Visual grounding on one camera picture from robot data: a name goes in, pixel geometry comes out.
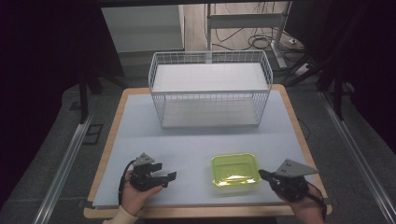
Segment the container lid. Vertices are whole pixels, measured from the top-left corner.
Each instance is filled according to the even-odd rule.
[[[261,181],[253,154],[227,154],[212,159],[213,184],[219,188],[248,186]]]

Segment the table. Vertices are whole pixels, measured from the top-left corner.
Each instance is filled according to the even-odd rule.
[[[290,99],[286,93],[285,88],[282,85],[275,84],[273,85],[273,90],[278,90],[282,96],[282,100],[285,104],[285,107],[288,110],[291,124],[293,126],[294,131],[296,132],[296,136],[303,151],[306,163],[309,166],[316,167],[314,160],[310,154],[308,145],[304,140],[303,132],[294,114],[293,108],[290,103]],[[127,101],[128,95],[130,94],[149,94],[149,89],[147,88],[127,89],[122,94],[120,98],[120,104],[116,112],[116,116],[113,120],[113,124],[109,136],[107,138],[102,159],[100,160],[95,179],[93,180],[92,183],[91,192],[88,197],[88,201],[90,202],[92,202],[93,199],[95,198],[96,192],[104,175],[106,165],[109,160],[109,156],[113,148],[113,144],[115,142],[117,130],[120,126],[120,120],[125,107],[125,103]],[[322,191],[324,198],[327,198],[326,190],[323,187],[319,175],[313,175],[313,179],[314,179],[314,184]],[[331,211],[332,211],[332,206],[328,205],[328,214],[330,214]],[[101,209],[101,210],[96,210],[92,208],[84,209],[84,216],[87,218],[109,218],[109,217],[114,217],[116,213],[117,213],[117,209]],[[186,207],[150,207],[150,208],[144,208],[139,216],[141,216],[142,218],[170,218],[170,217],[276,217],[276,216],[290,216],[290,215],[292,215],[292,211],[287,205],[285,205],[284,203],[277,203],[277,204],[272,203],[272,204],[254,205],[254,206],[233,205],[233,206],[194,206],[194,207],[187,207],[187,206]]]

